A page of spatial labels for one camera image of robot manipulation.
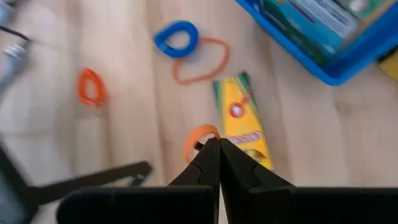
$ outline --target blue rubber band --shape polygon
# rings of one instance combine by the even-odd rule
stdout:
[[[176,32],[185,31],[189,34],[190,40],[188,45],[183,49],[175,49],[168,44],[166,40],[174,35]],[[186,57],[192,53],[198,45],[199,42],[199,32],[198,29],[188,21],[175,21],[168,27],[162,29],[154,36],[154,42],[156,47],[172,58],[182,58]]]

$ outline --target rubber band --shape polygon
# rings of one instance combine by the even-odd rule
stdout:
[[[175,63],[173,64],[173,68],[172,68],[172,75],[174,77],[174,80],[181,84],[181,85],[189,85],[195,82],[200,82],[203,80],[209,80],[215,76],[217,76],[219,73],[221,73],[224,68],[227,66],[228,61],[229,61],[229,46],[226,42],[224,42],[221,39],[216,39],[216,38],[211,38],[211,37],[205,37],[205,38],[201,38],[199,40],[199,45],[203,45],[204,43],[211,43],[211,44],[218,44],[221,45],[225,48],[225,52],[224,52],[224,56],[221,60],[221,63],[211,72],[201,75],[199,77],[195,77],[195,78],[188,78],[185,80],[182,80],[180,78],[180,67],[182,65],[182,63],[184,62],[183,58],[179,58],[176,59]]]
[[[94,98],[87,96],[86,88],[87,81],[89,80],[91,80],[95,86],[96,97]],[[102,106],[105,102],[105,87],[101,77],[91,69],[84,68],[79,77],[77,94],[80,101],[86,105]]]
[[[208,134],[214,134],[214,136],[220,139],[220,134],[218,134],[217,128],[211,124],[204,124],[196,127],[191,131],[187,140],[185,140],[182,154],[183,158],[187,163],[190,163],[192,160],[189,158],[190,154],[193,154],[193,148],[200,138],[205,137]]]
[[[188,45],[183,49],[175,49],[166,43],[166,40],[177,32],[185,31],[190,36]],[[198,29],[188,21],[175,21],[168,27],[158,32],[154,37],[156,47],[172,58],[186,57],[192,53],[198,45]]]

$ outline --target plastic bin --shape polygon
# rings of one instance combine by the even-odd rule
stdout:
[[[256,10],[259,9],[256,5],[258,0],[236,1],[310,73],[329,85],[346,82],[383,53],[398,45],[398,2],[396,2],[352,44],[336,54],[328,65],[320,67]]]

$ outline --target black cable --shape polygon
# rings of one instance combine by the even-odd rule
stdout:
[[[4,32],[7,32],[9,34],[12,34],[12,35],[16,35],[16,36],[18,36],[18,37],[20,37],[20,38],[22,38],[24,40],[30,41],[30,38],[27,37],[26,35],[21,34],[20,32],[17,32],[15,30],[10,29],[10,28],[4,27],[4,26],[0,26],[0,30],[2,30]]]

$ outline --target orange ring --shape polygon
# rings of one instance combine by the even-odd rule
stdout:
[[[91,80],[97,92],[96,98],[90,98],[87,96],[86,82]],[[95,105],[97,107],[102,106],[105,102],[105,87],[101,77],[89,68],[84,68],[80,73],[78,81],[77,95],[82,103],[86,105]]]
[[[176,59],[175,63],[173,64],[172,74],[173,74],[174,80],[177,83],[179,83],[180,85],[189,85],[189,84],[192,84],[195,82],[211,79],[211,78],[217,76],[219,73],[221,73],[224,70],[224,68],[226,67],[226,65],[228,64],[230,50],[229,50],[229,46],[226,42],[224,42],[221,39],[206,37],[206,38],[201,38],[199,40],[198,45],[202,45],[204,43],[218,44],[225,48],[224,57],[221,60],[221,63],[217,66],[217,68],[215,68],[213,71],[211,71],[207,74],[204,74],[204,75],[201,75],[201,76],[195,77],[195,78],[188,78],[186,80],[182,80],[179,77],[179,75],[180,75],[179,71],[180,71],[182,62],[184,62],[184,59],[183,58]]]
[[[191,131],[187,140],[185,140],[182,154],[187,163],[190,163],[192,160],[189,158],[189,155],[193,153],[193,147],[198,142],[198,140],[202,137],[205,137],[208,134],[214,134],[214,136],[220,139],[220,135],[218,134],[217,128],[211,124],[204,124],[196,127]]]

